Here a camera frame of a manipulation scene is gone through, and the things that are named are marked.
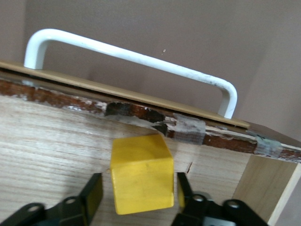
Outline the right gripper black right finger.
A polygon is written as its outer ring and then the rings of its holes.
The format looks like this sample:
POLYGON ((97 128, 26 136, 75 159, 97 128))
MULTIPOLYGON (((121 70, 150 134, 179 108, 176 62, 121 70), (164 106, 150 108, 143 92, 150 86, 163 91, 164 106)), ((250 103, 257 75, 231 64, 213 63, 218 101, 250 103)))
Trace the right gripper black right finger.
POLYGON ((184 172, 177 173, 177 195, 180 205, 174 226, 266 226, 267 223, 245 202, 225 200, 222 205, 204 192, 192 190, 184 172))

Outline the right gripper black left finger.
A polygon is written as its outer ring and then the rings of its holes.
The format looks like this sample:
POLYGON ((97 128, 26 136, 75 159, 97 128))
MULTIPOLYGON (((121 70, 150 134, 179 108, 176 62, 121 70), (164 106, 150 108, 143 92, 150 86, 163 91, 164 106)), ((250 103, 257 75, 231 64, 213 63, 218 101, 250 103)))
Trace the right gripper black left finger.
POLYGON ((43 203, 24 205, 3 222, 2 226, 88 226, 103 198, 101 173, 95 173, 78 195, 63 199, 50 209, 43 203))

